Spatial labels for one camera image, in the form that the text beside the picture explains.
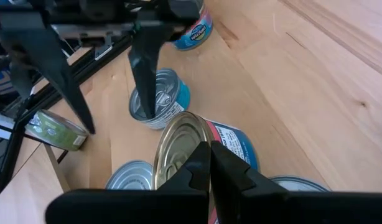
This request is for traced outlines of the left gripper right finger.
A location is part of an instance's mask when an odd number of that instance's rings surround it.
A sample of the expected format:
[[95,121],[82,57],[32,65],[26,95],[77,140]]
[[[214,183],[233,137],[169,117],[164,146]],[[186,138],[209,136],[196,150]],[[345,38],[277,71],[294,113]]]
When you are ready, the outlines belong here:
[[220,224],[382,224],[382,193],[289,191],[220,142],[211,149]]

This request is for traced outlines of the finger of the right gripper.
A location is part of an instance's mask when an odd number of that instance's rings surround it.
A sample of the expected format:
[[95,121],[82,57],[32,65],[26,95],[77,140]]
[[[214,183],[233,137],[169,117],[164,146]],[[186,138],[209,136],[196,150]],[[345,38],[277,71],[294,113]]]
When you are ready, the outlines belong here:
[[26,70],[38,70],[67,101],[89,133],[93,118],[56,32],[36,11],[0,11],[0,42],[13,61]]
[[133,37],[128,59],[141,106],[147,119],[156,116],[156,72],[161,47],[172,36],[171,27],[140,28]]

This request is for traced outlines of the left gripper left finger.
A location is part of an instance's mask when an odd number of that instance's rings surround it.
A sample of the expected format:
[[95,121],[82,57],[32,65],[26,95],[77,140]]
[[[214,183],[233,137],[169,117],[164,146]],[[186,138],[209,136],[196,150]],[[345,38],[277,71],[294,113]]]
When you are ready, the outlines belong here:
[[210,146],[201,142],[157,190],[80,189],[45,211],[46,224],[208,224]]

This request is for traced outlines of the silver-lid red-label can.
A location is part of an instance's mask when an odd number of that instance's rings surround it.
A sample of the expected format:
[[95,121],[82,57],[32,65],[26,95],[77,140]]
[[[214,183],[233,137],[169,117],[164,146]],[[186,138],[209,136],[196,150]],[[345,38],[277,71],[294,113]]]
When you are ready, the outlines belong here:
[[152,165],[142,160],[129,161],[112,174],[105,188],[110,190],[151,190]]
[[173,42],[177,50],[191,50],[206,41],[213,30],[213,19],[204,0],[194,0],[199,8],[200,18],[180,39]]
[[328,189],[320,184],[298,176],[279,175],[269,179],[290,191],[328,192]]

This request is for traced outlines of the silver-lid blue-label can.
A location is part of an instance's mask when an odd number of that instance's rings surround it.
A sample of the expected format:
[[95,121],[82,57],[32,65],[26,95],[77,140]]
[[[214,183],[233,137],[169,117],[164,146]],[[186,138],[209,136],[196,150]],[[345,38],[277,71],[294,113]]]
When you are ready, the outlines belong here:
[[129,113],[151,129],[163,129],[177,113],[187,110],[190,90],[171,68],[158,70],[156,78],[156,116],[147,119],[136,88],[129,99]]

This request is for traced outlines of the gold-lid Wild Planet can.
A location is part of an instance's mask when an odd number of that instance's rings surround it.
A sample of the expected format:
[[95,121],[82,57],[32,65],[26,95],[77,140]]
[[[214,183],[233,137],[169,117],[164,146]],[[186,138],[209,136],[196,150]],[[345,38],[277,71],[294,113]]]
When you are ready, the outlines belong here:
[[240,129],[181,112],[164,129],[153,165],[154,224],[250,224],[259,170]]

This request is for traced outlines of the silver-lid green-label can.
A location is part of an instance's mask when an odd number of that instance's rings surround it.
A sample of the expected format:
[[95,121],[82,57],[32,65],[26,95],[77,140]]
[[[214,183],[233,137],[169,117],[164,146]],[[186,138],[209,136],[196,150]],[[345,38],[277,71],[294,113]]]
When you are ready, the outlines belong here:
[[35,138],[67,151],[77,151],[88,133],[75,123],[48,110],[39,110],[26,124]]

